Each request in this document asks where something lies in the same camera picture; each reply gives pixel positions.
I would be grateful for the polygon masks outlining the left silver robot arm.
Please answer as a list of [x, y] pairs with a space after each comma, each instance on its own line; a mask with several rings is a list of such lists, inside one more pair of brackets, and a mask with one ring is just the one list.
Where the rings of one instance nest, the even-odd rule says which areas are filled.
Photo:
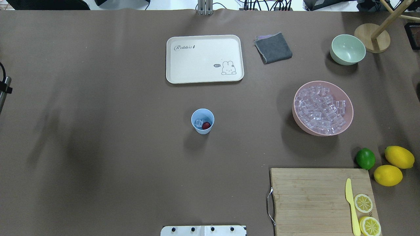
[[3, 73], [3, 77], [0, 81], [0, 113], [1, 113], [3, 110], [7, 95], [12, 93], [12, 87], [11, 87], [11, 77], [6, 75], [6, 69], [2, 63], [0, 63], [0, 66]]

